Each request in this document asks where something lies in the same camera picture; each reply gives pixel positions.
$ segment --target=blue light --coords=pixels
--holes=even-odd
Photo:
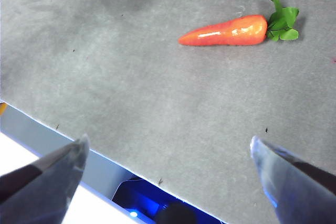
[[[137,212],[130,212],[130,216],[132,216],[133,218],[137,217],[138,216],[138,213]]]
[[[275,201],[273,195],[270,194],[266,189],[264,189],[264,193],[267,196],[267,198],[269,199],[269,201],[271,201],[273,207],[277,208],[278,207],[278,203]]]

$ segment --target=fabric surface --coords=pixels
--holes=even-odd
[[[296,41],[188,47],[272,2],[1,0],[1,99],[228,223],[277,223],[253,135],[336,173],[336,0],[281,2]]]

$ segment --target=carrot leaves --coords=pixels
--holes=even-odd
[[[276,12],[271,15],[268,21],[266,35],[268,38],[278,41],[293,40],[299,37],[299,32],[293,29],[299,9],[294,7],[282,7],[279,0],[271,0],[274,3]]]

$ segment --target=black object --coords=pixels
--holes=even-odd
[[[128,211],[140,212],[147,218],[155,220],[157,224],[222,223],[143,179],[121,183],[112,201]]]
[[[196,214],[180,202],[172,203],[162,209],[155,217],[156,224],[197,224]]]
[[[89,142],[68,144],[0,177],[1,224],[60,224],[82,178]]]

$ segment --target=toy carrot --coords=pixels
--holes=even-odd
[[[248,15],[193,30],[179,38],[178,42],[188,46],[255,45],[263,42],[266,36],[274,41],[297,39],[299,32],[293,29],[293,25],[299,10],[283,8],[279,0],[271,1],[276,12],[268,23],[263,15]]]

